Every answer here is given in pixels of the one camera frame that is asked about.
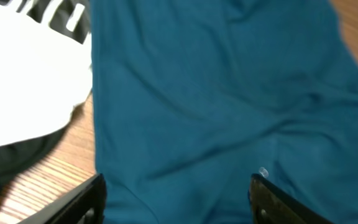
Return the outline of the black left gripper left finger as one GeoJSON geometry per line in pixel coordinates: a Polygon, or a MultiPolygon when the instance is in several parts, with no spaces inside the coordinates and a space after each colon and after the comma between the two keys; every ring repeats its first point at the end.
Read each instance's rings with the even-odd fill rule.
{"type": "Polygon", "coordinates": [[[96,174],[18,224],[102,224],[106,183],[96,174]]]}

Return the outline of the teal blue polo shirt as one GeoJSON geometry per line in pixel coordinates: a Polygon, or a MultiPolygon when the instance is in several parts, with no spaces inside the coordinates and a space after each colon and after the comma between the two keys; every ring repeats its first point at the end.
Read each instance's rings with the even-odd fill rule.
{"type": "Polygon", "coordinates": [[[329,1],[90,8],[106,223],[250,223],[254,173],[358,223],[358,64],[329,1]]]}

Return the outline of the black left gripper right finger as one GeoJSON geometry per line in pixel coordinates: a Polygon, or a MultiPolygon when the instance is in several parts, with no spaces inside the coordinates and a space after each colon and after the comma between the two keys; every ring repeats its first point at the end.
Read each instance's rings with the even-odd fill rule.
{"type": "Polygon", "coordinates": [[[249,202],[254,224],[332,224],[260,174],[252,174],[249,202]]]}

